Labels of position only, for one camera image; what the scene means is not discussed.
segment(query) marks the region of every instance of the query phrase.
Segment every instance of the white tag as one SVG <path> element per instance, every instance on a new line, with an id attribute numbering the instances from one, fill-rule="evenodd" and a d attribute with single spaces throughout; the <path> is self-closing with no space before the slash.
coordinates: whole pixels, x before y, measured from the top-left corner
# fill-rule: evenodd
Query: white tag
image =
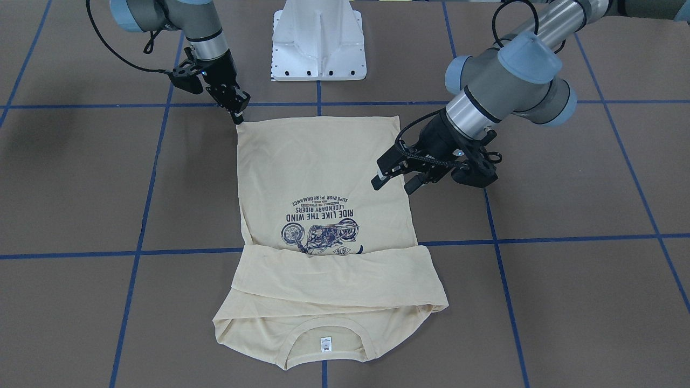
<path id="1" fill-rule="evenodd" d="M 331 337 L 324 337 L 321 339 L 321 353 L 325 351 L 333 351 L 331 347 Z"/>

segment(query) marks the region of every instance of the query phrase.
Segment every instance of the brown floor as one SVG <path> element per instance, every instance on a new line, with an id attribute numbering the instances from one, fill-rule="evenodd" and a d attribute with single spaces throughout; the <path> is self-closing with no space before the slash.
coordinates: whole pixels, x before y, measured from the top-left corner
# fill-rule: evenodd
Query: brown floor
<path id="1" fill-rule="evenodd" d="M 452 97 L 446 65 L 490 46 L 496 8 L 354 2 L 368 76 L 316 84 L 269 79 L 283 4 L 216 1 L 248 121 L 409 123 Z M 501 31 L 529 17 L 511 8 Z M 178 32 L 145 56 L 146 35 L 93 10 L 125 57 L 172 66 Z M 0 0 L 0 32 L 0 387 L 690 386 L 685 23 L 612 17 L 570 38 L 569 122 L 510 117 L 486 192 L 446 178 L 411 196 L 451 306 L 378 360 L 287 372 L 214 338 L 243 244 L 227 114 L 114 58 L 82 1 Z"/>

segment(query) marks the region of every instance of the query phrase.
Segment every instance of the motorcycle graphic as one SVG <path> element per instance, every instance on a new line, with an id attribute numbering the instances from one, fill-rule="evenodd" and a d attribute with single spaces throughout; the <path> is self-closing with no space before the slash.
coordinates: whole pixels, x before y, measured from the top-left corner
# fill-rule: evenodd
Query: motorcycle graphic
<path id="1" fill-rule="evenodd" d="M 344 218 L 337 224 L 312 225 L 306 239 L 306 246 L 302 244 L 304 227 L 296 222 L 287 224 L 281 232 L 283 241 L 288 245 L 297 245 L 299 251 L 308 255 L 318 255 L 343 242 L 355 241 L 359 225 L 352 218 Z"/>

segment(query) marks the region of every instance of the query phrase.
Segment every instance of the white metal pedestal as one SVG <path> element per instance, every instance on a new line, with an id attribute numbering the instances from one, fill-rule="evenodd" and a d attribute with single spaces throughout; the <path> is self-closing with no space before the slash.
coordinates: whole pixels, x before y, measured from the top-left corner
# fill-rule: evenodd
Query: white metal pedestal
<path id="1" fill-rule="evenodd" d="M 348 0 L 287 0 L 275 13 L 271 79 L 350 81 L 365 76 L 362 15 Z"/>

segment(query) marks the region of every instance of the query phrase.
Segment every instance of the grid line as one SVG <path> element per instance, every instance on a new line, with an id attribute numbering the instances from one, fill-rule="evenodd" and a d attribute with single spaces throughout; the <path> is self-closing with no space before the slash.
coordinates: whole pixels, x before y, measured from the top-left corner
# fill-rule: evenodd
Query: grid line
<path id="1" fill-rule="evenodd" d="M 316 81 L 316 115 L 321 117 L 322 114 L 322 99 L 321 99 L 321 81 Z M 321 387 L 328 388 L 328 361 L 321 361 Z"/>
<path id="2" fill-rule="evenodd" d="M 633 178 L 633 181 L 635 182 L 635 187 L 638 190 L 638 193 L 640 195 L 640 199 L 642 200 L 642 204 L 644 205 L 644 209 L 647 212 L 647 215 L 649 216 L 649 221 L 651 222 L 652 227 L 654 228 L 654 233 L 659 241 L 659 245 L 661 247 L 662 252 L 664 253 L 664 257 L 666 258 L 666 262 L 669 265 L 669 269 L 671 270 L 671 274 L 673 275 L 673 279 L 676 281 L 676 286 L 678 288 L 678 291 L 680 292 L 680 296 L 683 299 L 683 302 L 685 303 L 685 308 L 687 309 L 688 313 L 690 313 L 690 301 L 688 301 L 688 296 L 685 293 L 685 289 L 683 288 L 683 284 L 680 281 L 680 277 L 678 277 L 678 272 L 676 271 L 676 267 L 673 265 L 673 260 L 671 259 L 671 256 L 669 255 L 669 252 L 666 248 L 666 244 L 664 243 L 664 239 L 662 238 L 661 233 L 659 232 L 659 228 L 656 224 L 656 221 L 654 220 L 654 215 L 651 212 L 651 209 L 649 207 L 649 203 L 647 202 L 647 198 L 644 196 L 644 191 L 642 190 L 642 185 L 640 184 L 640 181 L 638 180 L 638 176 L 635 173 L 635 169 L 633 168 L 633 164 L 630 161 L 630 158 L 628 157 L 628 152 L 625 151 L 625 145 L 623 144 L 623 140 L 620 137 L 620 134 L 618 132 L 618 127 L 615 124 L 615 121 L 613 120 L 613 115 L 611 114 L 611 111 L 609 110 L 609 105 L 608 103 L 605 102 L 604 99 L 604 93 L 601 90 L 601 87 L 599 86 L 599 82 L 597 81 L 597 77 L 594 75 L 594 69 L 592 69 L 592 65 L 589 62 L 589 59 L 587 58 L 587 53 L 584 51 L 584 46 L 582 45 L 582 42 L 580 41 L 580 37 L 578 36 L 577 33 L 575 33 L 575 40 L 578 43 L 578 46 L 580 47 L 580 52 L 582 53 L 582 56 L 584 57 L 584 62 L 587 65 L 587 69 L 589 70 L 589 74 L 592 77 L 592 81 L 594 82 L 594 86 L 597 89 L 597 93 L 599 93 L 599 97 L 602 100 L 604 109 L 606 110 L 606 114 L 609 118 L 609 122 L 611 124 L 611 129 L 613 129 L 613 134 L 615 135 L 616 141 L 618 142 L 618 146 L 620 147 L 620 150 L 623 154 L 623 158 L 625 158 L 625 163 L 628 166 L 628 169 L 630 171 L 630 175 Z"/>
<path id="3" fill-rule="evenodd" d="M 496 244 L 550 244 L 561 242 L 595 242 L 595 241 L 620 241 L 620 240 L 656 240 L 663 239 L 690 239 L 690 233 L 670 233 L 657 235 L 603 235 L 603 236 L 577 236 L 577 237 L 530 237 L 497 239 Z M 491 245 L 491 240 L 441 240 L 422 241 L 424 246 L 464 246 L 464 245 Z M 57 252 L 57 253 L 12 253 L 0 255 L 0 260 L 31 260 L 31 259 L 60 259 L 60 258 L 105 258 L 112 256 L 162 256 L 162 255 L 196 255 L 205 253 L 241 253 L 242 247 L 232 246 L 224 248 L 189 248 L 189 249 L 151 249 L 141 251 L 91 251 L 91 252 Z"/>
<path id="4" fill-rule="evenodd" d="M 250 102 L 249 106 L 391 106 L 391 105 L 446 105 L 449 101 L 334 101 L 334 102 Z M 657 100 L 592 100 L 581 99 L 578 104 L 690 104 L 690 100 L 684 99 L 657 99 Z M 210 102 L 177 102 L 171 104 L 23 104 L 23 105 L 0 105 L 0 109 L 93 109 L 93 108 L 207 108 L 218 106 Z"/>
<path id="5" fill-rule="evenodd" d="M 24 76 L 24 71 L 26 70 L 26 66 L 29 64 L 29 60 L 31 59 L 31 54 L 34 53 L 34 48 L 36 48 L 36 43 L 39 41 L 39 37 L 41 36 L 41 32 L 43 31 L 43 25 L 46 23 L 46 18 L 48 17 L 48 11 L 50 11 L 50 5 L 52 4 L 52 0 L 48 0 L 46 3 L 46 9 L 43 11 L 43 16 L 41 17 L 41 23 L 39 23 L 38 29 L 36 29 L 36 35 L 34 35 L 34 40 L 31 42 L 31 47 L 29 47 L 29 51 L 26 54 L 26 58 L 24 59 L 24 62 L 21 65 L 21 69 L 19 69 L 19 74 L 17 75 L 17 80 L 14 81 L 14 86 L 12 87 L 12 92 L 10 93 L 10 97 L 7 100 L 7 104 L 5 104 L 5 107 L 3 108 L 2 111 L 2 116 L 0 116 L 0 128 L 2 127 L 2 124 L 5 122 L 5 117 L 7 117 L 7 112 L 10 110 L 10 107 L 12 106 L 12 100 L 14 99 L 14 95 L 17 94 L 17 89 L 19 88 L 19 83 L 21 82 L 21 78 Z"/>
<path id="6" fill-rule="evenodd" d="M 453 31 L 451 30 L 451 24 L 448 19 L 448 10 L 446 9 L 446 2 L 442 2 L 444 17 L 446 18 L 446 29 L 448 30 L 448 40 L 450 42 L 453 59 L 457 57 L 455 54 L 455 43 L 453 42 Z M 518 323 L 515 319 L 515 312 L 513 311 L 513 301 L 511 299 L 510 288 L 508 287 L 508 279 L 506 278 L 506 271 L 503 267 L 503 259 L 501 256 L 501 248 L 498 244 L 498 237 L 496 235 L 496 227 L 493 223 L 493 216 L 491 215 L 491 203 L 489 201 L 489 194 L 486 189 L 483 188 L 484 201 L 486 202 L 486 218 L 489 221 L 489 228 L 491 229 L 491 244 L 496 254 L 496 264 L 498 266 L 498 272 L 501 277 L 501 283 L 503 286 L 503 294 L 506 298 L 506 307 L 508 309 L 508 317 L 511 322 L 511 329 L 513 330 L 513 339 L 515 341 L 515 351 L 517 352 L 517 360 L 520 364 L 520 371 L 522 372 L 522 382 L 524 388 L 529 388 L 529 376 L 527 374 L 527 367 L 524 361 L 524 355 L 522 353 L 522 344 L 520 343 L 520 332 L 518 331 Z"/>
<path id="7" fill-rule="evenodd" d="M 184 42 L 184 35 L 180 33 L 179 43 L 177 45 L 177 54 L 175 56 L 175 63 L 179 63 L 179 56 L 182 52 L 182 44 Z M 137 252 L 141 252 L 141 248 L 144 245 L 144 235 L 146 234 L 146 224 L 148 222 L 148 212 L 151 206 L 151 199 L 153 197 L 153 188 L 156 183 L 156 168 L 158 167 L 158 157 L 161 153 L 161 147 L 163 144 L 163 138 L 166 133 L 166 126 L 168 124 L 168 114 L 170 113 L 170 102 L 173 99 L 174 87 L 171 84 L 168 88 L 168 99 L 166 100 L 166 109 L 163 113 L 163 122 L 161 123 L 160 134 L 158 135 L 158 144 L 156 145 L 156 154 L 153 159 L 153 167 L 151 168 L 151 181 L 148 185 L 148 193 L 146 194 L 146 204 L 144 205 L 144 214 L 141 218 L 141 231 L 139 232 L 139 241 L 137 242 Z M 117 348 L 115 349 L 115 359 L 112 363 L 112 373 L 110 375 L 110 388 L 115 388 L 115 382 L 117 380 L 117 372 L 119 369 L 120 357 L 122 355 L 122 347 L 124 344 L 125 332 L 127 331 L 127 322 L 129 320 L 130 306 L 132 305 L 132 297 L 134 294 L 134 287 L 137 281 L 137 271 L 139 269 L 139 259 L 141 254 L 136 254 L 134 257 L 134 262 L 132 264 L 132 274 L 130 276 L 130 283 L 127 290 L 127 299 L 125 301 L 125 308 L 122 314 L 122 324 L 120 326 L 120 333 L 117 339 Z"/>

